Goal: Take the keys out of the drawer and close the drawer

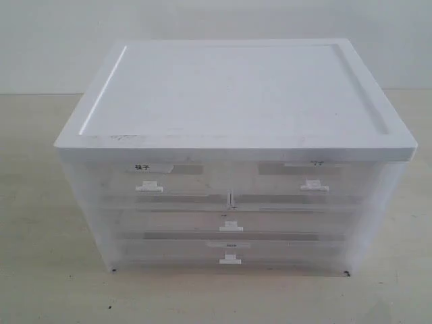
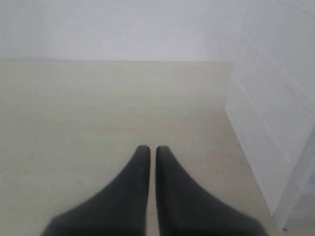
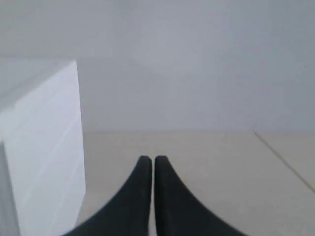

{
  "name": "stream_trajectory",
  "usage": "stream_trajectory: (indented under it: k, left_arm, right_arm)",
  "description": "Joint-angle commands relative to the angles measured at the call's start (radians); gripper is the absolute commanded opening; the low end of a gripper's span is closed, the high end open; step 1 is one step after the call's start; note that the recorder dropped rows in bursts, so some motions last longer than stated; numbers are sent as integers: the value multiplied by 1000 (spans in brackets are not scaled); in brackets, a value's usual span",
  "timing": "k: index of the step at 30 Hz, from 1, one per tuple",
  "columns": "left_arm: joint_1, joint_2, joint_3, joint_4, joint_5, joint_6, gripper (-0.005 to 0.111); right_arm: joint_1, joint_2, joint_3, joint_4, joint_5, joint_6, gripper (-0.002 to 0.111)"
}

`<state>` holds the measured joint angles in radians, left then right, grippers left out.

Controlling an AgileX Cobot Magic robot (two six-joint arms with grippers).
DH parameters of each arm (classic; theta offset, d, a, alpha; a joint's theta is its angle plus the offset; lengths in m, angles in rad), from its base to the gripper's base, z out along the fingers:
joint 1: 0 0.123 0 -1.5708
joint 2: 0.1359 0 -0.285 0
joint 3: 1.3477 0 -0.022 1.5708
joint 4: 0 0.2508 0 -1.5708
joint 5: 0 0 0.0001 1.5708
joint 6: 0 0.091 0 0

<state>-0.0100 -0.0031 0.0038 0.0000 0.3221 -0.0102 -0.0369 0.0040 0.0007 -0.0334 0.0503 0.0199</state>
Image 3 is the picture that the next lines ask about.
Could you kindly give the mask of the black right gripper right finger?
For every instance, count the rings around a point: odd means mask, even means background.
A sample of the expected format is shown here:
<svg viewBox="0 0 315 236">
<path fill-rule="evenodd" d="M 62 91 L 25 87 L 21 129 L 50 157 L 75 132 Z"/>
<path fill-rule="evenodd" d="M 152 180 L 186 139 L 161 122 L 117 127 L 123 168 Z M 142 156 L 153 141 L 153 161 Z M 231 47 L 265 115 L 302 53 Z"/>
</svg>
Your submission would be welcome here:
<svg viewBox="0 0 315 236">
<path fill-rule="evenodd" d="M 208 210 L 184 185 L 167 156 L 155 158 L 155 222 L 158 236 L 241 236 Z"/>
</svg>

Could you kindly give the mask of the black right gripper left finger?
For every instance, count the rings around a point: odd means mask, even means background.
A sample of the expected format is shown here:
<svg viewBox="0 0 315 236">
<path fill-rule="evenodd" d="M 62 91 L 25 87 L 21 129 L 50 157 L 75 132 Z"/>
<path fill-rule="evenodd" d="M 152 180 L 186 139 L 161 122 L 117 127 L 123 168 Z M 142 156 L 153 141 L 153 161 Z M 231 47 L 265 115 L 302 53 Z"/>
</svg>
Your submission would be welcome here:
<svg viewBox="0 0 315 236">
<path fill-rule="evenodd" d="M 147 236 L 152 190 L 152 160 L 140 156 L 115 196 L 67 236 Z"/>
</svg>

